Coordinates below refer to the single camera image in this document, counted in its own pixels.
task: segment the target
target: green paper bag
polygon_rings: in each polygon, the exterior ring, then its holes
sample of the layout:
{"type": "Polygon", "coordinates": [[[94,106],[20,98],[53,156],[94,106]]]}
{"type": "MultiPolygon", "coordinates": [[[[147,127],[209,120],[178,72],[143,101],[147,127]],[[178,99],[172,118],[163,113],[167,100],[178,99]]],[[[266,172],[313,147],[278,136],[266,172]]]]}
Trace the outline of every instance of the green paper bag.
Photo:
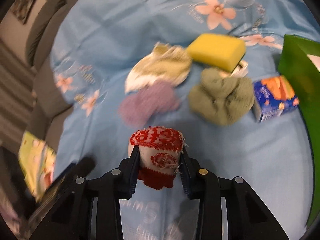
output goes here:
{"type": "Polygon", "coordinates": [[[320,63],[320,43],[295,35],[284,36],[278,71],[287,78],[300,100],[313,152],[314,191],[308,227],[320,211],[320,67],[315,66],[317,61],[320,63]]]}

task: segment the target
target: red and white sock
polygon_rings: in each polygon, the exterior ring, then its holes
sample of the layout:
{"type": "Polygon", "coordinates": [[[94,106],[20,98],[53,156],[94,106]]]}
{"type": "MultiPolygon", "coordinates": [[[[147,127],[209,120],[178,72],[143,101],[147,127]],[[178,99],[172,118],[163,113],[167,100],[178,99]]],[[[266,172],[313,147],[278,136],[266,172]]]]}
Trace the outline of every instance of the red and white sock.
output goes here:
{"type": "Polygon", "coordinates": [[[135,145],[140,151],[138,179],[154,189],[172,188],[184,145],[182,133],[163,126],[138,130],[129,140],[129,157],[135,145]]]}

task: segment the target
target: purple cloth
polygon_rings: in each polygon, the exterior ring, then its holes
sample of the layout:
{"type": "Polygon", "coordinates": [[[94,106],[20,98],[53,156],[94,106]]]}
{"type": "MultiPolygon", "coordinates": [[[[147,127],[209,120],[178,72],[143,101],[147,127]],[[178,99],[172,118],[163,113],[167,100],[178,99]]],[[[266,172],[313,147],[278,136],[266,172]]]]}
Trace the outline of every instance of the purple cloth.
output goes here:
{"type": "Polygon", "coordinates": [[[119,107],[119,114],[126,124],[143,126],[151,115],[176,110],[179,105],[170,82],[157,80],[152,86],[128,95],[119,107]]]}

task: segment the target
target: metal screw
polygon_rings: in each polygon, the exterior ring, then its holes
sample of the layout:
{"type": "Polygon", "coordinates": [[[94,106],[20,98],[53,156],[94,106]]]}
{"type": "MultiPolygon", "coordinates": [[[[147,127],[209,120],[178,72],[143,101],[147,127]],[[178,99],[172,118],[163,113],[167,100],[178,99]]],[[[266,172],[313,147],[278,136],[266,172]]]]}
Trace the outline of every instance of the metal screw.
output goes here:
{"type": "Polygon", "coordinates": [[[206,169],[199,169],[198,171],[201,175],[207,175],[208,171],[206,169]]]}
{"type": "Polygon", "coordinates": [[[235,182],[236,183],[242,183],[243,182],[243,179],[241,177],[236,177],[235,178],[235,182]]]}
{"type": "Polygon", "coordinates": [[[84,178],[83,178],[83,177],[80,177],[80,178],[76,179],[76,183],[77,183],[77,184],[82,184],[82,183],[84,183],[84,178]]]}
{"type": "Polygon", "coordinates": [[[111,171],[112,175],[119,175],[120,173],[121,173],[121,170],[119,170],[119,169],[114,169],[111,171]]]}

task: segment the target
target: sponge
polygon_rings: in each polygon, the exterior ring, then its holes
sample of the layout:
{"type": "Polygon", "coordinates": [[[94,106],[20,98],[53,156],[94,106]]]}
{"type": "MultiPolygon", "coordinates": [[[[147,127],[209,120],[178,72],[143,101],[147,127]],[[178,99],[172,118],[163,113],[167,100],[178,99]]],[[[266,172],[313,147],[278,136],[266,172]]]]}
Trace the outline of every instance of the sponge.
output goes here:
{"type": "Polygon", "coordinates": [[[194,61],[232,72],[246,51],[245,42],[235,37],[204,33],[187,48],[194,61]]]}

